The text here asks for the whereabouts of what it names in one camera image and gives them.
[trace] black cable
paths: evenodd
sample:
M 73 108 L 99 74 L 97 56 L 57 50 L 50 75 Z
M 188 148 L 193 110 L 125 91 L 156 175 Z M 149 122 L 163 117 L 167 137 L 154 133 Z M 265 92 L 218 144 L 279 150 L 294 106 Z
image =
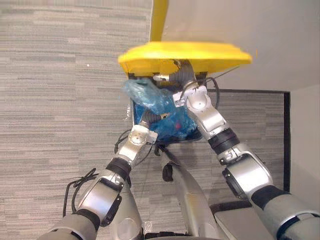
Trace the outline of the black cable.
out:
M 127 132 L 131 131 L 131 128 L 128 130 L 125 130 L 123 133 L 121 133 L 121 135 L 118 137 L 118 140 L 116 141 L 116 143 L 114 144 L 114 153 L 116 154 L 119 150 L 119 144 L 125 140 L 128 136 L 125 136 L 123 138 L 121 138 L 124 134 L 126 134 Z
M 151 147 L 150 147 L 148 153 L 145 155 L 145 157 L 144 157 L 142 160 L 140 160 L 138 163 L 136 163 L 134 166 L 138 166 L 140 163 L 142 163 L 142 162 L 149 156 L 149 154 L 151 153 L 151 149 L 152 149 L 153 146 L 154 146 L 154 145 L 151 144 Z
M 66 186 L 65 194 L 64 194 L 63 210 L 62 210 L 62 217 L 63 218 L 66 216 L 68 195 L 69 195 L 69 190 L 70 190 L 71 185 L 73 184 L 73 187 L 76 188 L 73 193 L 72 201 L 71 201 L 72 213 L 75 214 L 77 211 L 76 206 L 75 206 L 75 200 L 76 200 L 77 193 L 79 192 L 81 186 L 84 183 L 96 178 L 98 173 L 95 173 L 95 171 L 96 171 L 95 168 L 91 169 L 85 176 L 82 176 L 82 177 L 80 177 L 80 179 L 70 182 Z
M 212 80 L 212 82 L 213 82 L 213 84 L 214 84 L 215 90 L 213 90 L 213 89 L 207 89 L 207 91 L 210 92 L 210 93 L 216 92 L 215 106 L 214 106 L 214 108 L 215 108 L 215 109 L 218 109 L 219 103 L 220 103 L 220 88 L 219 88 L 218 83 L 217 83 L 217 81 L 216 81 L 215 78 L 213 78 L 213 77 L 207 77 L 207 78 L 205 79 L 205 82 L 207 82 L 207 80 Z
M 220 78 L 221 76 L 227 74 L 227 73 L 230 73 L 231 71 L 233 70 L 236 70 L 237 68 L 239 68 L 240 66 L 236 66 L 234 68 L 231 68 L 230 70 L 228 71 L 225 71 L 223 73 L 221 73 L 220 75 L 216 76 L 216 77 L 207 77 L 206 79 L 203 80 L 203 83 L 201 85 L 204 85 L 205 83 L 208 83 L 210 80 L 213 81 L 213 84 L 214 84 L 214 88 L 215 90 L 213 89 L 207 89 L 207 91 L 209 93 L 212 93 L 212 92 L 216 92 L 216 101 L 215 101 L 215 109 L 218 109 L 219 107 L 219 103 L 220 103 L 220 89 L 219 89 L 219 86 L 218 86 L 218 83 L 216 81 L 217 78 Z M 184 94 L 185 94 L 185 91 L 186 91 L 187 87 L 185 87 L 180 95 L 180 99 L 179 101 L 181 101 L 181 99 L 183 98 Z

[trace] robot forearm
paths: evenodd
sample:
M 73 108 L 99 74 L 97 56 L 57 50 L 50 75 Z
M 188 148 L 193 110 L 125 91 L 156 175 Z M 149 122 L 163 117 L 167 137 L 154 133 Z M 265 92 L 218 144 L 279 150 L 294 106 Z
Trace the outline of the robot forearm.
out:
M 85 191 L 77 212 L 64 217 L 38 240 L 95 240 L 99 226 L 108 226 L 114 219 L 124 183 L 143 147 L 157 139 L 157 133 L 149 130 L 150 123 L 160 119 L 145 112 L 140 124 L 132 127 L 127 142 Z
M 317 239 L 319 213 L 273 185 L 270 172 L 249 147 L 241 143 L 225 119 L 211 105 L 205 86 L 186 90 L 188 114 L 226 168 L 222 172 L 233 193 L 251 202 L 275 239 Z

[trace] black rubber band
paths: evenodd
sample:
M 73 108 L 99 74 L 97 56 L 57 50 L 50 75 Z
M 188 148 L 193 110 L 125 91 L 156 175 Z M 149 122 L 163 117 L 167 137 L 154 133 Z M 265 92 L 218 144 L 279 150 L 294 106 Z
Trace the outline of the black rubber band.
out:
M 79 209 L 78 211 L 76 211 L 75 214 L 84 216 L 87 219 L 89 219 L 92 222 L 92 224 L 94 225 L 95 231 L 96 232 L 98 231 L 99 226 L 100 226 L 100 219 L 99 219 L 98 215 L 96 215 L 94 212 L 83 208 L 83 209 Z
M 214 152 L 219 155 L 232 148 L 234 145 L 239 144 L 240 141 L 235 132 L 231 128 L 228 128 L 210 138 L 208 143 Z
M 278 231 L 276 232 L 276 239 L 280 240 L 282 235 L 287 231 L 287 229 L 299 221 L 300 219 L 297 216 L 295 216 L 289 219 L 288 221 L 286 221 L 284 224 L 282 224 L 281 227 L 279 227 Z
M 265 209 L 265 206 L 267 203 L 281 195 L 287 195 L 290 194 L 286 191 L 280 190 L 279 188 L 273 186 L 273 185 L 268 185 L 260 188 L 259 190 L 255 191 L 252 194 L 251 200 L 256 204 L 259 208 L 262 210 Z
M 123 180 L 126 180 L 132 168 L 126 160 L 120 157 L 114 157 L 105 169 L 119 174 Z

